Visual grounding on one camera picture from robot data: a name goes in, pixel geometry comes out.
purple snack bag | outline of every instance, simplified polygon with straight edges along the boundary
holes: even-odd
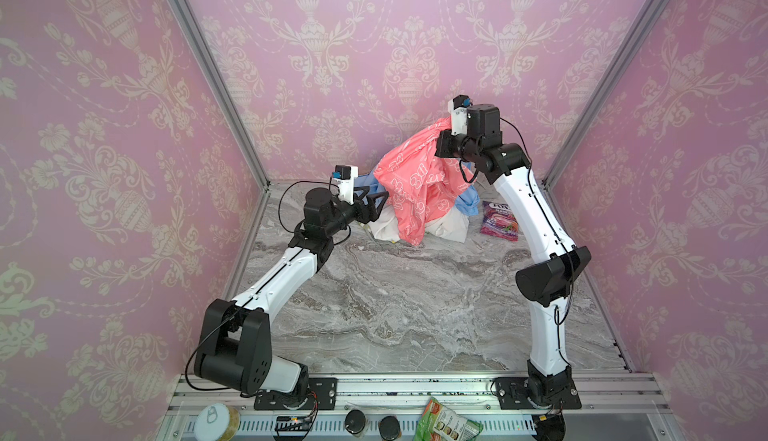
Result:
[[[518,222],[506,204],[482,202],[484,215],[480,232],[484,235],[518,240]]]

bracket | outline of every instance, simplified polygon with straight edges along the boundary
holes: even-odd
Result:
[[[507,409],[540,409],[534,406],[528,397],[528,379],[526,377],[503,377],[493,380],[493,391],[498,398],[498,405],[502,410]],[[566,389],[552,395],[554,410],[581,409],[581,400],[573,380]]]
[[[310,378],[310,385],[307,391],[313,391],[317,395],[317,409],[319,411],[333,411],[336,407],[336,378]],[[259,391],[256,394],[254,402],[255,411],[280,411],[285,409],[283,406],[284,393],[277,391]],[[305,402],[295,409],[312,410],[314,402],[312,397],[307,397]]]

round black cap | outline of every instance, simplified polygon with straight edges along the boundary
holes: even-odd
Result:
[[[400,422],[394,416],[379,421],[379,434],[385,441],[394,441],[400,437]]]
[[[366,415],[359,409],[349,411],[344,419],[344,427],[351,434],[359,434],[366,428]]]

marble surface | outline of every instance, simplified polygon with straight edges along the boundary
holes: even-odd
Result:
[[[302,217],[298,184],[285,196],[283,223]],[[239,290],[280,258],[291,235],[277,220],[286,185],[273,184]],[[479,184],[485,200],[495,190]],[[425,235],[420,246],[377,241],[355,223],[325,266],[272,322],[273,350],[314,372],[525,370],[531,350],[527,301],[514,273],[532,263],[524,236],[511,242],[479,233],[470,218],[466,243]],[[344,235],[337,235],[340,241]],[[578,282],[566,322],[574,369],[622,368],[608,326],[586,283]]]

pink wallpaper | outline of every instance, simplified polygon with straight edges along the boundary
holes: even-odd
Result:
[[[768,0],[671,0],[555,189],[689,441],[765,438],[766,81]]]
[[[492,102],[548,168],[645,0],[190,0],[272,180]]]
[[[0,439],[154,439],[258,190],[165,0],[0,0]]]

